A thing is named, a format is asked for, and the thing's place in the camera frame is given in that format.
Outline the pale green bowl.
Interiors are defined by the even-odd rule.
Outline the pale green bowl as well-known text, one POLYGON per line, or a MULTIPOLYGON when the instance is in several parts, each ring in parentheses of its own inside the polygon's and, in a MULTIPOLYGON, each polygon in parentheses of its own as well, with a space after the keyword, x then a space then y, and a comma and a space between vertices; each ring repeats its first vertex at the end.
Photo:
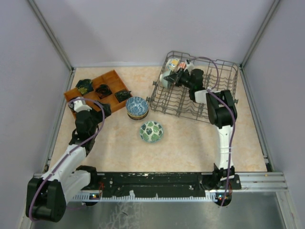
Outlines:
POLYGON ((168 70, 160 75, 159 80, 162 87, 167 89, 171 88, 174 82, 174 78, 172 76, 173 74, 174 74, 173 71, 168 70))

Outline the yellow blue patterned bowl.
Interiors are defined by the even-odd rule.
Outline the yellow blue patterned bowl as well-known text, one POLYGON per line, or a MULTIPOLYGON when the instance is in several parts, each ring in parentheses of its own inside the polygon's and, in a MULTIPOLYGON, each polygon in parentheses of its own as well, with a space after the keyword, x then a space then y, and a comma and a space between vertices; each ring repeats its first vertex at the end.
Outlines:
POLYGON ((176 72, 178 69, 178 65, 180 63, 180 59, 178 58, 169 58, 165 67, 168 71, 176 72))

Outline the orange patterned bowl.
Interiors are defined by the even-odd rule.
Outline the orange patterned bowl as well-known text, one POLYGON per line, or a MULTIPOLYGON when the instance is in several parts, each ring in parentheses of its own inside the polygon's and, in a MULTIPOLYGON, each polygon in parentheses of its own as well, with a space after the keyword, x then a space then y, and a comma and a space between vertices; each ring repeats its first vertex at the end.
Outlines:
POLYGON ((187 62, 181 62, 178 65, 178 70, 185 71, 187 69, 187 62))

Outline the orange green star bowl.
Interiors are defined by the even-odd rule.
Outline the orange green star bowl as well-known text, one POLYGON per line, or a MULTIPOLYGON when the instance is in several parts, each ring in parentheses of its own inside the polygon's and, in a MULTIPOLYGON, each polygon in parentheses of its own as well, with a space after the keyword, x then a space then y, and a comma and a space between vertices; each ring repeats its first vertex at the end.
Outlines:
POLYGON ((144 114, 141 115, 135 115, 135 114, 131 114, 129 112, 127 112, 127 115, 132 117, 132 118, 142 118, 142 117, 146 117, 148 115, 149 111, 145 112, 144 114))

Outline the blue dotted bowl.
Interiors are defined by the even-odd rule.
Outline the blue dotted bowl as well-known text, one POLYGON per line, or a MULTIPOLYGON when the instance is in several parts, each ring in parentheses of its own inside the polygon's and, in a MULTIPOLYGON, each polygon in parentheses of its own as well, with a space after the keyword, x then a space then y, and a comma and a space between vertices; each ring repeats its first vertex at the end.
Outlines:
POLYGON ((126 109, 129 113, 142 115, 148 111, 148 103, 141 97, 131 97, 126 101, 126 109))

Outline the green leaf bowl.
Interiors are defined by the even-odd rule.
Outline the green leaf bowl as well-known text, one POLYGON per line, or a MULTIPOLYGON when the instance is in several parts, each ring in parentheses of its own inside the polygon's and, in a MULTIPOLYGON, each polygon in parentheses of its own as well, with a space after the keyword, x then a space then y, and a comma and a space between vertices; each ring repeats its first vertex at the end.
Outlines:
POLYGON ((141 125, 139 130, 140 138, 147 143, 156 143, 164 135, 164 129, 156 121, 148 121, 141 125))

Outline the blue white floral bowl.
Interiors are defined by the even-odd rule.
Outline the blue white floral bowl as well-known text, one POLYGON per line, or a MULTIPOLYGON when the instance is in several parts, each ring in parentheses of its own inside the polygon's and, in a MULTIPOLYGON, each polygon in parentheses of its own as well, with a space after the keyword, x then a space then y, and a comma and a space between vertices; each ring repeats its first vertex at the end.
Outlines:
POLYGON ((132 120, 135 120, 135 121, 139 121, 139 120, 143 120, 146 116, 137 116, 137 117, 135 117, 135 116, 130 116, 130 115, 128 115, 132 120))

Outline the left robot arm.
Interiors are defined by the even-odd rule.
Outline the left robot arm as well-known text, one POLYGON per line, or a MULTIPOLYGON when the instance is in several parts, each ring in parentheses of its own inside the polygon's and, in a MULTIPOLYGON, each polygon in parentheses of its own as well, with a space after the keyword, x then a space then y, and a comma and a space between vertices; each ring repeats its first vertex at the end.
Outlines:
POLYGON ((79 191, 85 187, 94 189, 99 184, 96 168, 82 166, 80 163, 91 152, 105 118, 112 112, 110 104, 91 100, 100 108, 100 111, 96 111, 86 104, 87 101, 88 99, 77 97, 68 102, 76 119, 67 149, 52 168, 28 182, 25 213, 31 221, 60 221, 67 203, 79 191))

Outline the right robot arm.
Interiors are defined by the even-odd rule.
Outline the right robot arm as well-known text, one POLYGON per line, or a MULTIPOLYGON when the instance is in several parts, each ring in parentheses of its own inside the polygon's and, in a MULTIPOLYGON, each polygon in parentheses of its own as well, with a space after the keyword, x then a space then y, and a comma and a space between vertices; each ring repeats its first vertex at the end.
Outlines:
POLYGON ((190 99, 198 104, 205 104, 210 124, 218 134, 218 152, 215 156, 214 170, 206 189, 229 188, 235 171, 232 159, 232 143, 235 134, 237 109, 230 90, 214 92, 203 86, 203 70, 179 69, 177 72, 166 71, 160 75, 163 87, 184 86, 189 89, 190 99))

